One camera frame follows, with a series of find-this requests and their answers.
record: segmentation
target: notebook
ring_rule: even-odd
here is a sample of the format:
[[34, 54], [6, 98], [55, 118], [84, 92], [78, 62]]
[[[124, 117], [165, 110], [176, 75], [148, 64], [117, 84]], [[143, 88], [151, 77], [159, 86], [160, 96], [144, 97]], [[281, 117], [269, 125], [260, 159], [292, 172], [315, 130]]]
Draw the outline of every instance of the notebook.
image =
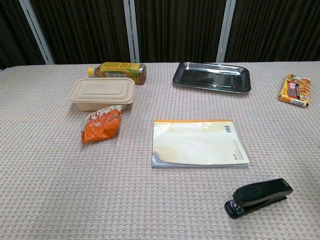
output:
[[232, 120], [155, 120], [153, 168], [248, 167]]

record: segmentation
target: dark curtain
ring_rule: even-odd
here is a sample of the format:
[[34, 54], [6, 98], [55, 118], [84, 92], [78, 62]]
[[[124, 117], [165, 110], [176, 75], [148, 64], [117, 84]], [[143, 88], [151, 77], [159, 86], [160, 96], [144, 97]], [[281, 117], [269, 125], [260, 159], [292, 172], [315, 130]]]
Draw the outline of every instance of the dark curtain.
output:
[[225, 0], [136, 0], [141, 62], [215, 62]]
[[237, 0], [225, 62], [320, 60], [319, 0]]
[[0, 0], [0, 69], [45, 61], [18, 0]]
[[56, 64], [130, 62], [122, 0], [31, 0]]

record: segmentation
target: black tray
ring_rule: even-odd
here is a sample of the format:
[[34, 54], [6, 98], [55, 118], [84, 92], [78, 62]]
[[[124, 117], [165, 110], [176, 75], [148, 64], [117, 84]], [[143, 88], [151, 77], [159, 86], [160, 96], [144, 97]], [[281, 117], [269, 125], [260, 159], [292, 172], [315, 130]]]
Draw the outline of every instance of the black tray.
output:
[[173, 82], [184, 87], [239, 94], [251, 90], [249, 70], [231, 65], [182, 62]]

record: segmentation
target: stapler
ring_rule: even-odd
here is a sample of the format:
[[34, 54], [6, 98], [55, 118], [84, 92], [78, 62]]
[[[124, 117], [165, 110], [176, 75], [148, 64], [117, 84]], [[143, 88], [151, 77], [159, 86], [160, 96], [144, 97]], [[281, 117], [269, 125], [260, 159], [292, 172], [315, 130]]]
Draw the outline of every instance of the stapler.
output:
[[224, 209], [231, 218], [237, 219], [264, 206], [285, 200], [286, 195], [292, 192], [293, 189], [283, 178], [256, 182], [238, 188], [232, 195], [233, 200], [227, 201]]

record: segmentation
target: takeout container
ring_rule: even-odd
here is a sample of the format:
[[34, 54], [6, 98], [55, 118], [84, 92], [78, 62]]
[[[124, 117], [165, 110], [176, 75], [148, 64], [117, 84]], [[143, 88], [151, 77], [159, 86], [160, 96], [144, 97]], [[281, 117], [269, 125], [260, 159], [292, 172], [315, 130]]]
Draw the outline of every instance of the takeout container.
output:
[[134, 99], [135, 82], [127, 77], [97, 77], [79, 79], [73, 86], [69, 100], [82, 111], [97, 111], [113, 105], [122, 109]]
[[240, 66], [182, 62], [172, 80], [183, 87], [221, 92], [242, 94], [251, 90], [249, 70]]

